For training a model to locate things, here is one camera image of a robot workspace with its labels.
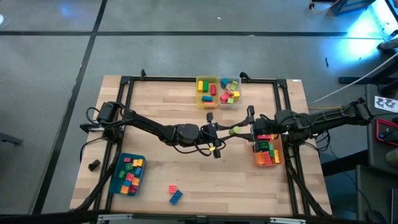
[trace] blue tray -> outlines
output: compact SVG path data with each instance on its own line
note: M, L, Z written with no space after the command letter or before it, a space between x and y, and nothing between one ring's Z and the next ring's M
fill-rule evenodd
M124 181L126 180L126 178L120 178L119 177L120 171L123 170L126 173L134 174L136 169L137 169L137 167L134 167L133 170L129 170L129 171L126 170L126 163L123 160L124 160L124 158L127 158L127 157L131 158L132 160L134 160L134 159L143 159L144 160L144 165L141 167L142 170L141 170L141 174L139 176L139 184L138 184L138 187L137 187L137 192L136 193L130 193L129 192L128 194L122 194L120 192L120 190L121 190L121 187L122 187ZM140 189L140 187L142 185L142 178L144 177L144 171L145 171L146 164L147 164L147 161L146 161L144 156L130 154L130 153L122 153L122 154L120 154L119 160L118 160L118 164L116 166L116 170L114 171L114 174L113 174L113 178L112 178L112 181L111 181L111 185L110 185L109 191L112 194L121 194L121 195L128 195L128 196L135 196L136 194L138 194L139 189Z

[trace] clear plastic bin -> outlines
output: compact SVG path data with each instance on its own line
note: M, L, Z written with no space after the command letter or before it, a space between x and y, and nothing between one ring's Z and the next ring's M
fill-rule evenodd
M203 92L199 92L198 91L198 82L199 81L208 81L208 83L209 83L208 88L209 89L208 89L207 93L203 93ZM216 95L215 96L211 95L211 91L210 91L210 86L211 85L216 85ZM196 85L197 106L199 108L216 108L217 105L218 105L218 102L220 101L220 98L218 96L219 88L220 88L220 84L218 83L218 77L217 76L213 76L213 75L198 76L197 77L197 85ZM212 105L204 104L204 102L201 100L201 98L203 96L212 96L214 104L212 104Z
M225 89L223 89L221 87L221 81L222 81L223 78L228 79L228 83L227 83ZM239 96L239 100L238 101L234 101L233 104L222 103L221 100L220 100L220 108L222 108L222 109L238 109L241 106L241 104L242 104L242 97L243 97L243 94L242 94L242 80L241 80L240 77L227 77L227 76L220 77L220 80L218 81L218 83L220 84L218 86L218 95L219 95L218 98L220 99L220 96L222 96L225 93L226 89L229 89L229 87L232 84L232 81L236 81L238 83L238 87L236 88L235 91L239 91L239 95L240 95Z

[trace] floor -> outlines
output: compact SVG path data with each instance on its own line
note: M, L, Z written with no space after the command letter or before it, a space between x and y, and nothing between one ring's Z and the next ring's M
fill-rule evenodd
M363 76L388 58L376 46L396 22L377 18L379 7L335 17L312 13L307 0L0 0L0 132L24 140L1 145L0 213L32 211L53 152L59 159L42 211L68 210L87 138L79 124L104 75L245 71L301 79L310 103L341 88L338 77ZM352 86L312 106L363 95L363 86ZM366 149L364 127L331 136L337 156ZM332 159L321 153L322 162ZM335 175L326 185L333 211L352 216L353 183Z

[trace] blue block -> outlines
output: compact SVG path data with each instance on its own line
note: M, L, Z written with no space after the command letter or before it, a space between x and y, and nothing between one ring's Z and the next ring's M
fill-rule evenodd
M178 202L178 201L180 200L180 198L182 197L182 195L183 195L183 193L182 193L181 191L177 190L177 191L174 193L173 197L170 199L170 203L171 203L172 205L176 205L177 202Z
M228 79L223 78L223 79L221 80L221 87L222 87L222 88L225 88L227 83L228 83Z
M134 175L135 175L136 177L139 177L140 174L141 174L141 168L138 167L137 170L135 171Z
M201 100L202 100L203 102L213 102L213 97L212 97L212 96L203 96L203 97L201 98Z

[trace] wooden table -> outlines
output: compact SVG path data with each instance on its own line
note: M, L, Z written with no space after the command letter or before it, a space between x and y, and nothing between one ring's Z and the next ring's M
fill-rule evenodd
M101 108L105 101L116 101L120 79L121 76L115 75L104 77L97 108ZM302 82L287 80L287 83L292 109L308 113ZM283 91L279 92L284 105ZM272 85L243 83L242 93L243 103L240 109L212 110L214 122L225 125L237 123L246 117L246 108L249 105L254 105L256 117L263 113L273 118L276 107ZM209 112L196 107L194 82L134 82L130 108L162 124L193 123L200 126L206 123L206 113ZM100 135L101 133L90 133L88 141ZM105 147L105 141L86 147L70 208L79 206L97 184L101 169L90 172L87 166L95 159L103 160ZM160 142L157 137L128 126L122 152L145 156L147 167L139 194L135 197L114 195L112 212L280 217L292 215L285 166L255 165L251 146L243 139L229 139L226 148L221 152L222 157L214 159L199 153L180 154ZM301 146L300 154L308 189L323 209L331 213L318 152L308 146ZM170 184L177 185L184 193L176 206L169 202ZM104 208L108 185L104 189L100 208ZM303 213L297 186L296 197L299 212Z

